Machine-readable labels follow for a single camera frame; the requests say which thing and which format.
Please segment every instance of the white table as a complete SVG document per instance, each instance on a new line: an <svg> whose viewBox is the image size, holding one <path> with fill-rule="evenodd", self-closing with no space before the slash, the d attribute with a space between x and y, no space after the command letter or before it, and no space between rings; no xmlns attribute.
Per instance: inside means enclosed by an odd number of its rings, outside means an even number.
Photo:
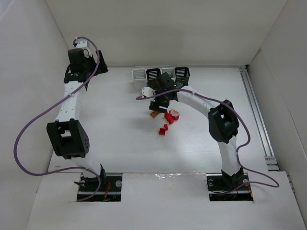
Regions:
<svg viewBox="0 0 307 230"><path fill-rule="evenodd" d="M44 176L27 230L305 230L285 172L267 172L255 120L241 75L233 68L190 68L190 85L204 95L229 99L250 129L252 142L240 152L242 163L266 172L281 185L252 185L254 202L210 202L206 174L219 173L221 157L207 119L172 102L180 119L165 136L163 116L149 116L149 101L138 102L132 68L111 68L95 77L83 102L80 122L93 162L109 173L124 173L121 202L76 203L80 172ZM246 140L239 127L237 143ZM49 170L72 166L53 156ZM249 173L250 180L270 183Z"/></svg>

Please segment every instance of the cable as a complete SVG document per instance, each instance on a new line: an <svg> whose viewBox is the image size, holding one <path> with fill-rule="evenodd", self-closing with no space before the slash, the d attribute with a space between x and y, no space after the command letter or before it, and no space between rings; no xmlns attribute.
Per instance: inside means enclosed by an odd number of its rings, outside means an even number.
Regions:
<svg viewBox="0 0 307 230"><path fill-rule="evenodd" d="M274 187L274 188L278 188L278 187L280 186L279 183L278 183L274 178L268 176L267 174L264 174L264 173L262 173L262 172L258 172L258 171L255 171L255 170L246 168L245 166L243 166L243 165L241 164L240 159L239 159L239 153L238 153L238 152L239 152L239 150L240 150L242 147L244 147L244 146L246 146L246 145L248 145L248 144L250 143L250 139L251 139L251 138L250 138L250 132L249 132L249 130L248 130L248 127L247 127L246 124L244 123L243 119L240 117L240 115L239 115L232 107L230 107L230 106L227 105L226 103L224 103L224 102L222 102L222 101L219 101L219 100L217 100L217 99L214 99L214 98L210 98L210 97L203 96L203 95L201 95L201 94L199 94L199 93L197 93L197 92L194 93L193 91L191 91L191 90L186 90L186 89L168 90L168 91L165 91L165 92L162 92L162 93L159 93L159 94L150 96L150 97L145 97L144 95L142 95L142 96L138 96L138 97L136 98L136 100L148 100L148 99L152 99L152 98L155 98L155 97L159 97L159 96L168 94L168 93L170 93L170 92L178 92L178 91L188 92L188 93L194 94L194 95L196 95L196 96L198 96L198 97L200 97L200 98L202 98L202 99L209 100L209 101L213 101L213 102L217 102L217 103L219 103L219 104L224 105L227 109L229 109L232 113L234 113L234 114L236 115L236 117L238 118L238 120L241 122L241 124L242 124L242 126L244 127L244 129L245 129L245 131L246 131L246 134L247 134L247 136L248 136L247 141L246 141L244 144L238 146L237 149L236 149L236 159L237 159L237 161L238 161L238 164L239 164L243 169L245 169L245 170L247 170L247 171L250 171L250 172L252 172L252 173L257 173L257 174L259 174L259 175L265 176L265 177L271 179L272 181L274 181L274 182L276 183L276 185L272 185L272 184L266 184L266 183L257 182L257 181L249 181L249 182L245 182L245 183L239 185L237 188L235 188L235 189L233 189L233 190L231 190L231 191L219 193L220 195L229 194L229 193L231 193L231 192L233 192L233 191L238 190L239 188L241 188L241 187L243 187L243 186L247 186L247 185L250 185L250 184L261 184L261 185L265 185L265 186L269 186L269 187Z"/></svg>
<svg viewBox="0 0 307 230"><path fill-rule="evenodd" d="M48 108L47 110L45 110L44 112L42 112L41 114L37 115L36 117L34 117L31 121L29 121L20 131L20 133L18 134L16 140L15 140L15 144L14 144L14 158L15 161L17 163L17 165L19 166L19 168L21 168L22 171L24 171L26 174L29 174L31 176L44 176L44 175L49 175L49 174L53 174L53 173L59 173L62 171L66 171L66 170L71 170L71 169L82 169L82 170L86 170L92 174L94 174L97 179L98 179L98 187L96 188L96 190L94 191L93 194L91 194L88 197L85 197L83 199L79 199L77 200L78 202L80 201L85 201L88 200L90 198L92 198L99 190L100 185L101 185L101 180L100 177L97 173L95 173L94 171L85 168L85 167L81 167L81 166L76 166L76 167L69 167L69 168L64 168L64 169L58 169L52 172L43 172L43 173L34 173L34 172L30 172L28 171L25 167L23 167L23 165L20 163L19 159L18 159L18 155L17 155L17 147L18 147L18 143L19 140L21 138L21 136L23 135L23 133L26 131L26 129L33 123L35 122L37 119L39 119L40 117L42 117L43 115L45 115L46 113L50 112L52 109L54 109L55 107L57 107L58 105L60 105L61 103L63 103L64 101L66 101L68 98L71 97L71 95L75 94L78 90L80 90L82 87L84 87L90 80L91 78L95 75L96 71L98 70L98 66L99 66L99 60L100 60L100 56L99 56L99 52L98 52L98 48L97 46L94 44L94 42L86 37L77 37L75 38L75 40L73 41L75 43L75 41L77 41L78 39L86 39L87 41L89 41L95 48L96 50L96 54L97 54L97 64L95 66L95 69L93 70L92 74L89 76L89 78L82 84L80 85L76 90L74 90L70 95L67 95L66 97L64 97L62 100L60 100L59 102L55 103L53 106L51 106L50 108Z"/></svg>

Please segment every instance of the red object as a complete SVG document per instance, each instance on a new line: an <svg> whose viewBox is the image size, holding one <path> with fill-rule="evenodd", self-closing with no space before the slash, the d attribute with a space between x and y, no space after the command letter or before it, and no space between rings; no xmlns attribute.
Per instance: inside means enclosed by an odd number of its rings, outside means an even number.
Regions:
<svg viewBox="0 0 307 230"><path fill-rule="evenodd" d="M174 119L172 118L171 114L165 113L164 117L168 121L168 123L172 124L174 122Z"/></svg>
<svg viewBox="0 0 307 230"><path fill-rule="evenodd" d="M160 131L159 131L159 134L165 136L165 132L166 132L166 129L161 128Z"/></svg>
<svg viewBox="0 0 307 230"><path fill-rule="evenodd" d="M176 110L171 109L168 113L172 116L172 118L173 118L175 121L177 121L177 120L179 119L180 113L177 112Z"/></svg>

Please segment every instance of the table surface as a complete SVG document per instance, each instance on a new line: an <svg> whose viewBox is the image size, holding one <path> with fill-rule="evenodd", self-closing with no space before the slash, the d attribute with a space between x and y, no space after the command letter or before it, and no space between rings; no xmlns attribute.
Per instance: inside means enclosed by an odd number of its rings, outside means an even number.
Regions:
<svg viewBox="0 0 307 230"><path fill-rule="evenodd" d="M240 152L242 163L266 172L280 188L252 185L254 202L210 202L205 173L220 172L217 143L207 119L172 102L180 119L165 136L163 116L152 119L149 101L136 101L132 68L111 68L95 77L85 96L80 122L92 162L123 174L121 202L75 202L79 172L43 176L27 230L306 230L285 172L268 172L255 120L238 69L191 68L190 85L206 96L229 99L251 132ZM239 127L237 143L246 140ZM73 162L52 157L49 170ZM249 173L251 181L271 183Z"/></svg>
<svg viewBox="0 0 307 230"><path fill-rule="evenodd" d="M193 108L171 101L169 109L180 119L169 125L165 136L158 131L166 123L160 114L152 119L149 100L136 101L140 92L132 81L133 68L110 68L94 77L81 108L80 122L90 140L87 158L101 163L108 173L220 173L221 156L209 134L208 119ZM230 100L246 122L252 141L240 151L244 165L266 171L264 150L239 69L190 68L189 85L208 97ZM247 135L240 125L237 144ZM49 171L74 166L53 154Z"/></svg>

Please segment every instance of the white wall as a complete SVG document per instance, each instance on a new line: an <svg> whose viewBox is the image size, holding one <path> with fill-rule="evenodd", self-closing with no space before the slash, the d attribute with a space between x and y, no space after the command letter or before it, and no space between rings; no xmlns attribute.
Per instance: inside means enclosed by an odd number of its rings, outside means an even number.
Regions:
<svg viewBox="0 0 307 230"><path fill-rule="evenodd" d="M26 228L39 177L22 172L13 158L21 128L60 99L68 64L67 45L43 0L13 0L0 19L0 228ZM46 124L26 132L19 155L27 169L44 172L51 156Z"/></svg>
<svg viewBox="0 0 307 230"><path fill-rule="evenodd" d="M288 0L248 68L277 161L307 222L307 1Z"/></svg>
<svg viewBox="0 0 307 230"><path fill-rule="evenodd" d="M286 0L46 0L66 42L108 65L249 64Z"/></svg>

